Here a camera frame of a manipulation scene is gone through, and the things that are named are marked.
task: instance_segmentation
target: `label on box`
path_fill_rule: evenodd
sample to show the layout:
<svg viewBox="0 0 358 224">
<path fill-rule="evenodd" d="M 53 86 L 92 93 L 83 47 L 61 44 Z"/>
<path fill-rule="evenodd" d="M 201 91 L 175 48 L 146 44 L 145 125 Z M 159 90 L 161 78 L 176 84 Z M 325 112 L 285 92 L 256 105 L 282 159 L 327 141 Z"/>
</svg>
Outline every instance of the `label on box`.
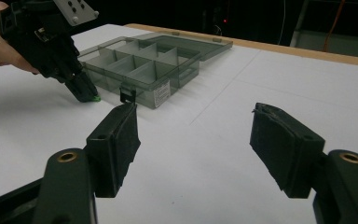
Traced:
<svg viewBox="0 0 358 224">
<path fill-rule="evenodd" d="M 166 83 L 162 84 L 160 87 L 154 90 L 155 97 L 155 106 L 159 107 L 171 96 L 171 85 L 168 80 Z"/>
</svg>

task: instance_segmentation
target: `plastic storage box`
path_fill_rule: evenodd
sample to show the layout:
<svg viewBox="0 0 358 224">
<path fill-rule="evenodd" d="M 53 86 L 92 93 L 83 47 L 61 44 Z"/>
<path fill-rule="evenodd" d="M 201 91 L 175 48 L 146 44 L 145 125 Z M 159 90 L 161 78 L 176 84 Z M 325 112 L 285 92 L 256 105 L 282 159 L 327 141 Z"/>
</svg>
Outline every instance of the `plastic storage box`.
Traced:
<svg viewBox="0 0 358 224">
<path fill-rule="evenodd" d="M 199 73 L 200 61 L 232 42 L 152 33 L 120 37 L 80 52 L 91 81 L 131 101 L 157 108 Z"/>
</svg>

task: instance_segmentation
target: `white table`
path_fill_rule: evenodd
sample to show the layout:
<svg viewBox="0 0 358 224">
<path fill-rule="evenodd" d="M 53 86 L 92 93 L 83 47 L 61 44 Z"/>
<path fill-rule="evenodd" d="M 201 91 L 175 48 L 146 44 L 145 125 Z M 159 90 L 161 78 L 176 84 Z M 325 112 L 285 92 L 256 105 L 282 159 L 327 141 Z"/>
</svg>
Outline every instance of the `white table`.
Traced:
<svg viewBox="0 0 358 224">
<path fill-rule="evenodd" d="M 147 31 L 105 25 L 79 50 Z M 117 105 L 79 103 L 55 79 L 0 67 L 0 195 L 43 176 L 48 158 L 86 138 Z M 155 110 L 138 106 L 142 142 L 100 223 L 315 223 L 314 192 L 291 200 L 249 145 L 255 103 L 275 105 L 326 140 L 358 152 L 358 65 L 234 46 Z"/>
</svg>

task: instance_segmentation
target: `green tip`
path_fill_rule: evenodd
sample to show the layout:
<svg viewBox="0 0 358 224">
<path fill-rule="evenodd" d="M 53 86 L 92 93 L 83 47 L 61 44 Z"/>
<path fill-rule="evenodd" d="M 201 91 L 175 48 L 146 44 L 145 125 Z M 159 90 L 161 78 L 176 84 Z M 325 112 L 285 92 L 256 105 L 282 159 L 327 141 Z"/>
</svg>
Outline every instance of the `green tip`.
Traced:
<svg viewBox="0 0 358 224">
<path fill-rule="evenodd" d="M 94 98 L 92 99 L 93 102 L 100 102 L 101 101 L 101 96 L 96 95 L 94 96 Z"/>
</svg>

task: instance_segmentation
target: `brass ring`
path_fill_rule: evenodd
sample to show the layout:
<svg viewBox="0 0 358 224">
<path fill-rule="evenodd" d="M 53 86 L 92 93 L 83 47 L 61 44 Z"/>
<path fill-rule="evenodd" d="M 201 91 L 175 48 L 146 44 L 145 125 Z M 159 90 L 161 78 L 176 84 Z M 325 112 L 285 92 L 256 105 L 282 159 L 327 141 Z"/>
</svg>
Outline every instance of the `brass ring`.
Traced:
<svg viewBox="0 0 358 224">
<path fill-rule="evenodd" d="M 355 155 L 353 153 L 342 152 L 342 153 L 339 153 L 339 157 L 344 161 L 348 161 L 350 163 L 358 164 L 358 155 Z"/>
<path fill-rule="evenodd" d="M 76 158 L 77 158 L 77 154 L 75 152 L 65 152 L 57 159 L 57 161 L 68 162 L 68 161 L 73 161 Z"/>
</svg>

